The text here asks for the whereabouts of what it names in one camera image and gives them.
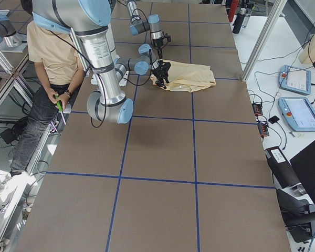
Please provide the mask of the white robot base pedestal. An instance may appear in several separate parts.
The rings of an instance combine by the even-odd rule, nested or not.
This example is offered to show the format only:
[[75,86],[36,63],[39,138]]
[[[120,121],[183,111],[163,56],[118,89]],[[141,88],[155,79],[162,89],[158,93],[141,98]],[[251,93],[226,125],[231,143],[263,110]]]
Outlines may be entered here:
[[114,52],[112,27],[107,25],[89,30],[82,40],[93,70],[91,83],[108,93],[119,92],[119,82],[126,70],[119,70],[122,65],[118,64],[120,57]]

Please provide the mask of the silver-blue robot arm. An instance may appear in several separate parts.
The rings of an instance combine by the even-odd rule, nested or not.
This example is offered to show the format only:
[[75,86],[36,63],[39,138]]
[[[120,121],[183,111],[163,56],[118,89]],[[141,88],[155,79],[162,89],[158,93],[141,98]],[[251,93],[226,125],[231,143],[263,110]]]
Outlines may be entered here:
[[128,123],[133,114],[133,101],[126,97],[119,82],[127,71],[144,75],[150,71],[156,84],[168,83],[169,62],[162,59],[163,40],[170,36],[160,29],[158,15],[142,20],[135,1],[126,2],[131,33],[149,32],[152,44],[139,47],[138,58],[115,58],[109,47],[108,32],[114,5],[110,1],[33,1],[33,17],[39,27],[58,33],[73,31],[81,40],[85,59],[97,80],[98,89],[87,101],[89,115],[101,122]]
[[125,5],[130,17],[132,35],[150,32],[151,45],[157,50],[158,58],[162,59],[162,49],[171,41],[171,36],[162,31],[159,15],[154,14],[146,17],[144,12],[137,8],[136,1],[133,0],[125,1]]

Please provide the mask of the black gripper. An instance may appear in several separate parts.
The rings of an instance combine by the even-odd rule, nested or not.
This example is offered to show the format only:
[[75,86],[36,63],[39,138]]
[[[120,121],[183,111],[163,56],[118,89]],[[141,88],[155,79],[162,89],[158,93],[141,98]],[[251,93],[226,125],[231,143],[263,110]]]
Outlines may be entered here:
[[163,52],[162,48],[164,47],[164,37],[158,38],[158,39],[151,39],[151,44],[153,48],[157,50],[158,57],[160,60],[163,59]]
[[170,83],[168,80],[168,77],[169,77],[168,71],[169,71],[170,67],[171,67],[170,62],[164,62],[163,60],[159,60],[158,61],[158,67],[152,69],[153,75],[156,76],[155,84],[158,87],[165,89],[166,85],[165,85],[164,81],[166,83]]

